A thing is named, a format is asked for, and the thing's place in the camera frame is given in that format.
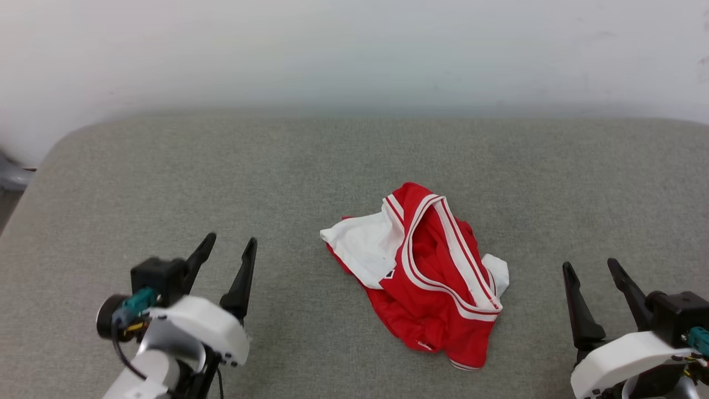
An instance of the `gray cushion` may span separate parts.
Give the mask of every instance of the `gray cushion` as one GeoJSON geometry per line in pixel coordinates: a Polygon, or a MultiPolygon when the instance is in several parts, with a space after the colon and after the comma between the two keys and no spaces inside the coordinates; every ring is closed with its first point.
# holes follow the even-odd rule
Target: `gray cushion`
{"type": "MultiPolygon", "coordinates": [[[[605,260],[645,290],[709,297],[709,128],[665,120],[169,117],[56,145],[0,238],[7,398],[100,398],[122,366],[94,318],[144,258],[218,234],[193,294],[218,300],[259,239],[234,398],[570,398],[561,265],[610,337],[635,330],[605,260]],[[318,231],[405,181],[447,196],[509,263],[486,366],[407,349],[318,231]]],[[[217,395],[214,385],[211,397],[217,395]]]]}

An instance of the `teal connector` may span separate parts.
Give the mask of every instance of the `teal connector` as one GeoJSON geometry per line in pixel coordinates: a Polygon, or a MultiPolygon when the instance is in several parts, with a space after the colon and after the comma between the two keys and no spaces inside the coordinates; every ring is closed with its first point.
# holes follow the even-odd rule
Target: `teal connector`
{"type": "Polygon", "coordinates": [[[704,356],[709,356],[709,331],[702,327],[692,327],[687,336],[687,344],[704,356]]]}
{"type": "Polygon", "coordinates": [[[111,319],[113,322],[120,320],[121,322],[118,324],[118,328],[124,329],[133,323],[133,320],[135,320],[141,312],[154,306],[156,302],[157,293],[155,290],[145,287],[133,294],[132,297],[123,301],[123,305],[113,313],[111,319]]]}

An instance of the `red fabric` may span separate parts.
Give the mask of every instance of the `red fabric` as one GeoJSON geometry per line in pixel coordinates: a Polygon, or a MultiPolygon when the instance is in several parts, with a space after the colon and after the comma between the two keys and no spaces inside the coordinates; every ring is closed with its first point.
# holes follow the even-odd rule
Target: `red fabric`
{"type": "MultiPolygon", "coordinates": [[[[406,183],[393,192],[396,201],[403,208],[405,236],[409,235],[413,228],[417,209],[431,194],[431,191],[415,183],[406,183]]],[[[398,213],[392,203],[389,203],[389,206],[393,212],[398,213]]],[[[451,222],[459,227],[462,237],[456,235],[456,241],[449,243],[446,240],[441,217],[433,206],[429,207],[413,230],[413,257],[411,258],[408,251],[403,251],[401,246],[396,254],[393,275],[379,281],[383,289],[362,287],[367,292],[377,316],[406,346],[419,351],[445,350],[451,360],[459,366],[479,368],[485,363],[488,336],[494,319],[480,320],[463,316],[459,306],[456,305],[457,300],[451,294],[431,290],[430,287],[421,288],[422,280],[414,276],[413,278],[419,280],[418,284],[412,281],[412,273],[407,273],[403,265],[402,256],[409,257],[408,264],[415,264],[418,271],[426,278],[454,290],[467,304],[479,306],[475,303],[449,251],[452,245],[467,246],[473,256],[470,261],[474,260],[479,266],[479,271],[471,267],[476,279],[486,286],[486,295],[488,291],[493,293],[492,296],[488,295],[488,299],[493,297],[494,284],[491,284],[490,274],[482,265],[472,228],[466,222],[453,219],[451,222]]],[[[334,253],[333,255],[342,268],[352,274],[334,253]]],[[[491,313],[494,314],[495,311],[481,311],[481,314],[488,316],[491,313]]]]}

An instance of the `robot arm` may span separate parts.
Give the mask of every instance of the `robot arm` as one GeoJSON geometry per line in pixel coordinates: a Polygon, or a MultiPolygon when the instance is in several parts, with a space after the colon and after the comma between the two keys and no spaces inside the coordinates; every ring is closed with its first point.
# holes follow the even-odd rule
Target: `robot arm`
{"type": "Polygon", "coordinates": [[[150,258],[130,271],[133,295],[114,295],[99,310],[99,336],[111,339],[125,369],[105,399],[204,399],[221,364],[243,365],[250,340],[243,328],[256,257],[251,238],[241,268],[221,306],[190,295],[216,235],[209,234],[184,259],[150,258]],[[138,353],[128,361],[119,341],[136,339],[138,353]]]}
{"type": "Polygon", "coordinates": [[[617,260],[608,259],[608,269],[638,328],[610,341],[586,306],[574,268],[562,266],[578,349],[571,373],[576,398],[698,398],[697,381],[709,383],[709,335],[703,329],[709,327],[709,302],[691,292],[646,297],[617,260]]]}

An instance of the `white fabric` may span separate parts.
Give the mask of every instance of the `white fabric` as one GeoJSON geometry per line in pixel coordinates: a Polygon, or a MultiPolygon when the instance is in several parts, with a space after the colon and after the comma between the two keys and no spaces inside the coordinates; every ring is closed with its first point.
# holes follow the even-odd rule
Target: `white fabric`
{"type": "MultiPolygon", "coordinates": [[[[321,230],[320,237],[365,287],[380,290],[379,281],[396,266],[396,251],[403,243],[403,228],[395,217],[382,205],[382,212],[342,220],[321,230]]],[[[493,277],[495,296],[500,297],[510,285],[507,262],[488,253],[482,263],[493,277]]],[[[462,275],[469,286],[477,286],[476,280],[468,281],[474,276],[462,275]]]]}

